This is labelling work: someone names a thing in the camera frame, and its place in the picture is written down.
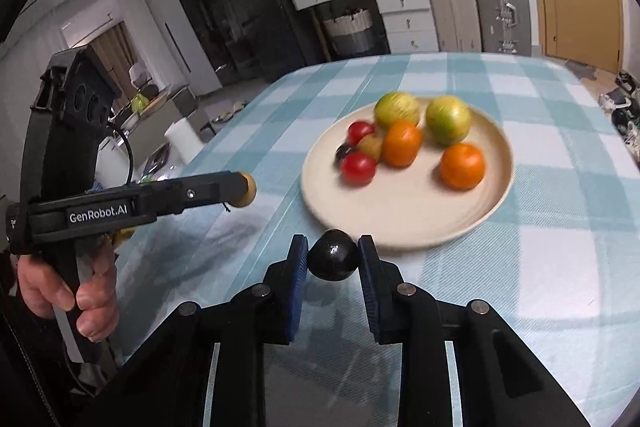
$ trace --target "red tomato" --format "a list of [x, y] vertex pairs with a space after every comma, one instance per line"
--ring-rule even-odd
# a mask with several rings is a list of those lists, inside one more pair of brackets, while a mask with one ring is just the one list
[[347, 130], [347, 143], [352, 147], [356, 147], [358, 142], [362, 140], [367, 134], [373, 134], [376, 131], [376, 126], [365, 120], [356, 120], [353, 122]]
[[350, 185], [367, 185], [375, 174], [376, 162], [365, 153], [352, 152], [340, 162], [340, 176]]

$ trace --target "tangerine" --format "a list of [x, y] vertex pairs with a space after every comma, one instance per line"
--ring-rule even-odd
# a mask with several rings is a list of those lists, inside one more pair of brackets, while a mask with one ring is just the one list
[[440, 159], [440, 176], [450, 188], [469, 190], [484, 178], [484, 155], [470, 143], [456, 143]]
[[411, 165], [422, 145], [422, 130], [415, 123], [398, 120], [391, 125], [382, 142], [382, 158], [393, 167]]

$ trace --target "paper towel roll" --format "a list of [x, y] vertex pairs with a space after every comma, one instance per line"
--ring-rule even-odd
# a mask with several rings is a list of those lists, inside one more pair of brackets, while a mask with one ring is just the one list
[[171, 147], [177, 150], [180, 160], [185, 165], [193, 160], [204, 147], [186, 118], [172, 123], [164, 133], [164, 137], [169, 140]]
[[129, 157], [112, 137], [105, 138], [98, 149], [95, 179], [103, 188], [120, 187], [127, 182]]

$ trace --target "checkered tablecloth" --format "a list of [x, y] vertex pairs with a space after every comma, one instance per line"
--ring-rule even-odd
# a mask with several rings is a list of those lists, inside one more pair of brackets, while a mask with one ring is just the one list
[[[491, 303], [591, 425], [608, 427], [640, 385], [640, 174], [574, 75], [541, 59], [386, 55], [283, 77], [182, 173], [250, 172], [255, 202], [136, 232], [118, 260], [114, 341], [126, 357], [180, 302], [226, 301], [261, 281], [293, 234], [313, 244], [323, 228], [298, 181], [308, 150], [335, 120], [396, 89], [454, 93], [491, 115], [510, 138], [516, 177], [473, 232], [392, 261], [436, 299]], [[309, 274], [295, 343], [266, 349], [268, 425], [395, 425], [400, 356], [373, 342], [358, 277]], [[460, 425], [456, 378], [452, 387]]]

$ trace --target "human hand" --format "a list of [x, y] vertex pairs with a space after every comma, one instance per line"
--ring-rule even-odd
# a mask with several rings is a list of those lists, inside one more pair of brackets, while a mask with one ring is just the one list
[[120, 312], [116, 308], [116, 266], [113, 248], [104, 241], [94, 258], [94, 276], [80, 285], [76, 297], [60, 275], [42, 259], [22, 255], [18, 261], [18, 283], [27, 307], [38, 317], [53, 318], [56, 305], [71, 311], [76, 301], [84, 310], [78, 317], [78, 331], [92, 342], [113, 332]]

